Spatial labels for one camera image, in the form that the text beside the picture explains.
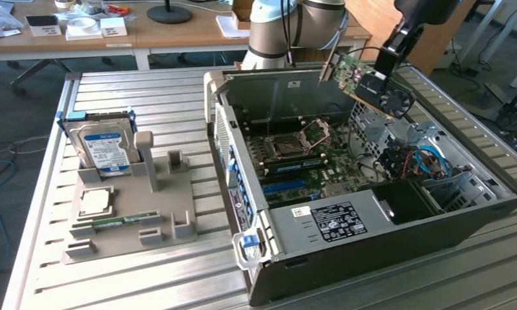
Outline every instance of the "white box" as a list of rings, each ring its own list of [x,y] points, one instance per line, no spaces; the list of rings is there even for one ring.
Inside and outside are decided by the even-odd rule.
[[[100,20],[100,29],[104,37],[127,36],[127,26],[124,25],[124,18],[103,18]]]
[[[65,39],[68,41],[76,41],[76,40],[88,40],[88,39],[103,39],[104,36],[101,35],[101,31],[97,30],[95,32],[88,32],[88,33],[79,33],[73,32],[67,28],[65,31]]]
[[[31,27],[33,36],[59,36],[61,34],[60,24],[57,17],[51,15],[43,16],[27,16],[27,22]]]

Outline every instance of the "blue pcie slot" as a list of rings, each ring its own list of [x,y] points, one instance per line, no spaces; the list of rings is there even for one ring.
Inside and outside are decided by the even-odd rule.
[[[306,186],[306,183],[303,180],[288,181],[284,183],[263,186],[263,192],[266,194],[270,194],[274,192],[287,191],[288,189],[300,189],[304,186]]]

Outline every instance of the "hard drive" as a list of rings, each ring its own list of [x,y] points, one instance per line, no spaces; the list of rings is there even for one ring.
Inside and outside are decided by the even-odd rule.
[[[141,161],[135,146],[133,111],[89,114],[71,112],[61,122],[77,150],[81,166],[96,168],[101,176],[131,173],[131,164]]]

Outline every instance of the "ventilation grille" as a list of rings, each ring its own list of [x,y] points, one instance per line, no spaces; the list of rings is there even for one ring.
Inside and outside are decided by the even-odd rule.
[[[228,129],[226,127],[223,109],[219,104],[216,105],[215,119],[216,149],[219,150],[220,157],[223,158],[224,167],[227,167],[231,155],[228,150],[231,145],[231,139],[228,137]]]

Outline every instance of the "metal workbench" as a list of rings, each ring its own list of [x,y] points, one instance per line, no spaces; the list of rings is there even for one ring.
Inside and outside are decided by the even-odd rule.
[[[204,123],[204,73],[216,68],[83,74],[59,110],[132,106],[153,154],[190,157],[199,241],[60,263],[79,158],[53,125],[4,309],[248,309]],[[402,75],[517,179],[517,154],[414,69]],[[422,121],[424,112],[410,115]],[[258,309],[517,309],[517,209],[458,247]]]

